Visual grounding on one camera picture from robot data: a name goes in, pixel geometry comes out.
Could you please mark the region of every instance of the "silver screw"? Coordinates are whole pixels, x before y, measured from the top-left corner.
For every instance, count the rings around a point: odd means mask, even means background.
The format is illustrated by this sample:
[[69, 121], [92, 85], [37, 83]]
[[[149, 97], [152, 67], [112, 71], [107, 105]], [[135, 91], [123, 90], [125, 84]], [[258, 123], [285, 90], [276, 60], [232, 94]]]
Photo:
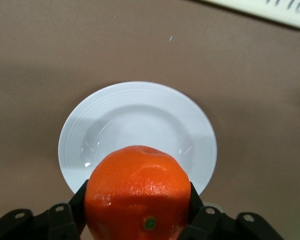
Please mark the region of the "silver screw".
[[65, 209], [64, 206], [57, 206], [57, 207], [55, 208], [55, 211], [56, 211], [56, 212], [60, 212], [60, 211], [63, 211], [64, 209]]
[[20, 219], [20, 218], [23, 218], [26, 214], [24, 212], [19, 212], [18, 214], [16, 214], [14, 216], [15, 219]]
[[216, 213], [216, 211], [211, 207], [208, 207], [207, 209], [205, 209], [205, 211], [207, 214], [211, 214], [211, 215]]
[[249, 215], [249, 214], [246, 214], [243, 216], [244, 220], [246, 220], [247, 222], [254, 222], [255, 219], [253, 216]]

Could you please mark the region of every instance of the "tabletop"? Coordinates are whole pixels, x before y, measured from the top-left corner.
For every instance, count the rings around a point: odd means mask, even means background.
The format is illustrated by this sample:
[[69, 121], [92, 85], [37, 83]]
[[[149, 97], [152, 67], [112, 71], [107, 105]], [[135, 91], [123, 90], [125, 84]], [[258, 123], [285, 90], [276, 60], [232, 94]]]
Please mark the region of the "tabletop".
[[300, 29], [193, 0], [0, 1], [0, 217], [73, 196], [62, 127], [87, 96], [130, 81], [172, 87], [209, 118], [204, 202], [300, 240]]

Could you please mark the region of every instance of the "white sign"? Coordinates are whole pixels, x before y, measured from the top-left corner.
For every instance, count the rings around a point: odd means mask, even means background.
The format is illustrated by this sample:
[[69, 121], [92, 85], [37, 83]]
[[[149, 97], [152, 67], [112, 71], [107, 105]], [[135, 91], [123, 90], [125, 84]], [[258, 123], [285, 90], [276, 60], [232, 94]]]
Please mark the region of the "white sign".
[[202, 0], [300, 28], [300, 0]]

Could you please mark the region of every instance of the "orange fruit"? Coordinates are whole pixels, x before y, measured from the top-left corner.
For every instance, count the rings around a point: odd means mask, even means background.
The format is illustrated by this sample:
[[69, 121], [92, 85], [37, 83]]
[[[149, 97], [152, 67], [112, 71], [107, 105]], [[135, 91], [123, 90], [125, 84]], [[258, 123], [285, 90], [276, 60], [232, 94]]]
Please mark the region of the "orange fruit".
[[96, 240], [175, 240], [188, 222], [190, 194], [172, 156], [128, 146], [105, 157], [88, 180], [86, 223]]

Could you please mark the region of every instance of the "plate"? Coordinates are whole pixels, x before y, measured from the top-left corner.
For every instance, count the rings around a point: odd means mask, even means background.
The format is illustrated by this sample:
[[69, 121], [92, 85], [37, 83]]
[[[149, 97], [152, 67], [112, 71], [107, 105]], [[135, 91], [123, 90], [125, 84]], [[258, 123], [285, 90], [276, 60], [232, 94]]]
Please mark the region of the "plate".
[[217, 142], [200, 107], [158, 83], [131, 81], [105, 87], [84, 99], [62, 128], [58, 158], [76, 193], [108, 154], [143, 145], [174, 157], [200, 194], [217, 161]]

